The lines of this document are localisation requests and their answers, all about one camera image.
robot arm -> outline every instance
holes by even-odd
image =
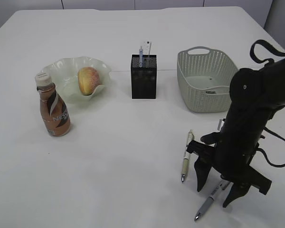
[[[285,53],[278,52],[263,40],[255,44],[261,44],[276,55],[285,56]],[[285,58],[276,63],[273,59],[259,60],[254,54],[255,44],[250,50],[251,57],[258,63],[267,60],[269,63],[258,71],[243,68],[234,75],[230,83],[232,104],[223,128],[219,133],[203,136],[201,141],[204,144],[192,141],[187,148],[189,153],[199,156],[194,164],[198,191],[206,183],[212,167],[221,173],[223,179],[233,182],[223,207],[246,195],[251,186],[265,195],[271,186],[271,180],[253,169],[250,163],[256,151],[265,153],[258,148],[258,140],[266,129],[267,121],[285,107]]]

white pen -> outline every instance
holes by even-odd
[[[213,202],[216,200],[216,198],[218,197],[218,195],[225,190],[228,185],[230,184],[229,181],[227,180],[221,180],[218,185],[215,187],[215,189],[211,192],[211,194],[208,196],[208,198],[206,199],[206,201],[203,203],[203,205],[200,207],[200,209],[198,210],[198,212],[195,215],[194,221],[197,221],[198,219],[200,219],[204,214],[206,214],[206,212],[208,211],[208,209],[211,207],[211,205],[213,204]]]
[[[190,163],[190,154],[187,152],[187,147],[189,143],[194,139],[193,131],[190,130],[188,133],[188,138],[187,138],[187,144],[186,144],[186,149],[185,149],[185,154],[184,154],[184,159],[182,162],[182,169],[181,169],[181,182],[184,182],[187,175],[188,175],[188,170],[189,170],[189,163]]]

pen tip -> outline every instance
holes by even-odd
[[[200,213],[198,213],[198,214],[195,216],[194,221],[196,222],[197,220],[199,220],[199,218],[200,218]]]

white plastic basket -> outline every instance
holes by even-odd
[[[207,54],[189,54],[206,49]],[[229,84],[238,68],[224,52],[208,47],[181,51],[177,58],[177,79],[186,106],[197,113],[223,112],[229,109]]]

silver pen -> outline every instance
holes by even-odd
[[[194,139],[193,131],[190,130],[188,133],[187,145],[186,145],[186,149],[185,149],[184,159],[182,162],[181,182],[184,182],[187,175],[188,175],[189,163],[190,163],[190,154],[187,152],[187,147],[193,139]]]
[[[194,221],[197,221],[198,219],[200,219],[204,214],[206,214],[206,212],[208,211],[208,209],[211,207],[211,205],[213,204],[213,202],[215,201],[215,199],[218,197],[218,195],[225,190],[228,185],[230,184],[229,181],[227,180],[221,180],[218,185],[215,187],[215,189],[211,192],[211,194],[208,196],[208,198],[206,199],[206,201],[203,203],[203,205],[200,207],[200,209],[198,210],[198,212],[195,215]]]
[[[143,66],[143,47],[141,46],[140,49],[139,49],[139,67],[142,67]]]

